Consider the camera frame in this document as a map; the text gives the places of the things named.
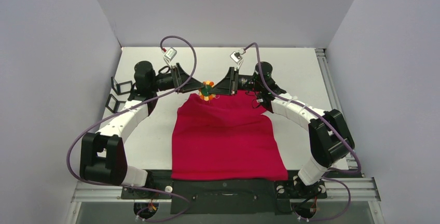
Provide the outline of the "orange yellow pompom brooch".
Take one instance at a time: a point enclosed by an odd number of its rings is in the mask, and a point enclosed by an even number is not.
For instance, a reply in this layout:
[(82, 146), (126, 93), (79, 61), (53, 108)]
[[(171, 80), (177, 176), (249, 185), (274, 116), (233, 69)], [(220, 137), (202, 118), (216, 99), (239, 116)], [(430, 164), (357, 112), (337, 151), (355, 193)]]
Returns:
[(212, 93), (213, 87), (214, 87), (213, 81), (209, 81), (209, 80), (204, 81), (202, 83), (202, 87), (199, 89), (199, 97), (205, 102), (209, 102), (215, 99), (216, 94)]

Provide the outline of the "red t-shirt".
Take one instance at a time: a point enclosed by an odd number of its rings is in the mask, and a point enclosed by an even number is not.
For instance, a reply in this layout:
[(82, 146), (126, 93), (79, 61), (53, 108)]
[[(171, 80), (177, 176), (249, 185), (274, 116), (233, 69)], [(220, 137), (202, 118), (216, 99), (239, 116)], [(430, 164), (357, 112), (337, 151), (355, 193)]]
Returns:
[(286, 180), (272, 122), (254, 102), (244, 92), (208, 102), (191, 94), (177, 110), (172, 178)]

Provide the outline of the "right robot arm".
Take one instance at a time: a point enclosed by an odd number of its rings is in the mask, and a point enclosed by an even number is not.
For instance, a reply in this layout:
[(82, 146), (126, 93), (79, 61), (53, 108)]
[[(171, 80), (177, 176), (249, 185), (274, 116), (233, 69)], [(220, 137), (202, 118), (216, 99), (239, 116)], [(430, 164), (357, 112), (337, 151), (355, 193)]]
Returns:
[(253, 92), (265, 110), (298, 124), (309, 134), (311, 157), (293, 178), (293, 191), (300, 197), (313, 190), (340, 159), (354, 150), (354, 141), (342, 113), (325, 111), (294, 99), (272, 78), (273, 67), (268, 62), (256, 64), (253, 75), (241, 75), (231, 67), (227, 75), (209, 90), (216, 95), (236, 95), (239, 91)]

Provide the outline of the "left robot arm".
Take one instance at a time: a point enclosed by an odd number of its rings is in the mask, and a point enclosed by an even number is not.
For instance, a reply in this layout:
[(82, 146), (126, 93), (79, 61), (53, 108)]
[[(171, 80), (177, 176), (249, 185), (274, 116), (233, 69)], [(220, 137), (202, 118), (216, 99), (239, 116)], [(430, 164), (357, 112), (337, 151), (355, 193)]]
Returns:
[(80, 177), (83, 180), (114, 186), (134, 186), (142, 198), (155, 191), (150, 171), (129, 166), (124, 143), (138, 125), (151, 115), (158, 102), (159, 91), (177, 90), (186, 93), (198, 90), (203, 83), (187, 74), (179, 63), (168, 73), (156, 73), (149, 61), (134, 67), (135, 83), (118, 116), (97, 132), (81, 139)]

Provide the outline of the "black frame stand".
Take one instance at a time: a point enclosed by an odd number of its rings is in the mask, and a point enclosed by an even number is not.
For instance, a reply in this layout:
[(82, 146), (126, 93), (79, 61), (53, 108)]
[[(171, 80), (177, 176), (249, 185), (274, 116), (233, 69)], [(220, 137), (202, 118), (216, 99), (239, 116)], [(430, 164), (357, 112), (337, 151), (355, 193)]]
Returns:
[(105, 108), (112, 114), (119, 112), (125, 104), (125, 101), (118, 100), (113, 94), (109, 94), (105, 103)]
[(118, 82), (115, 77), (111, 77), (111, 88), (117, 95), (129, 94), (133, 86), (131, 80)]

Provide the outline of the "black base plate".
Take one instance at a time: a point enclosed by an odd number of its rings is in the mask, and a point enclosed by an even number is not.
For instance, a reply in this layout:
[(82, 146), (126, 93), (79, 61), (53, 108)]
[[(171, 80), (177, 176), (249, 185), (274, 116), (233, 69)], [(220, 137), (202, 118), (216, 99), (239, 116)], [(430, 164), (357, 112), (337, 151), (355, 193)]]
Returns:
[(288, 215), (310, 212), (312, 202), (326, 199), (323, 181), (304, 186), (297, 171), (289, 171), (288, 180), (228, 179), (212, 181), (177, 180), (168, 170), (154, 170), (151, 184), (155, 192), (124, 187), (123, 200), (134, 200), (135, 210), (147, 208), (142, 216), (152, 215), (170, 204), (170, 214), (244, 215), (274, 213)]

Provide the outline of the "aluminium front rail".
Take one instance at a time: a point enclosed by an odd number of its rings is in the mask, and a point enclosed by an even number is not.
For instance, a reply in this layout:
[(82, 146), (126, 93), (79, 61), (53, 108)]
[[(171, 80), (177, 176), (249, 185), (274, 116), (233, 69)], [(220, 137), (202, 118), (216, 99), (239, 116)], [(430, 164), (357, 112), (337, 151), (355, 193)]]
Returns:
[[(385, 219), (380, 207), (380, 194), (375, 178), (336, 178), (336, 182), (326, 180), (324, 186), (326, 188), (327, 198), (320, 200), (324, 202), (342, 202), (346, 203), (348, 193), (344, 185), (348, 186), (351, 192), (351, 205), (355, 202), (366, 202), (371, 213), (373, 223), (385, 223)], [(68, 214), (67, 223), (74, 223), (79, 213), (80, 204), (84, 202), (93, 203), (147, 203), (150, 199), (128, 199), (122, 196), (126, 190), (117, 186), (96, 186), (82, 182), (78, 182), (74, 190), (70, 207), (71, 213)]]

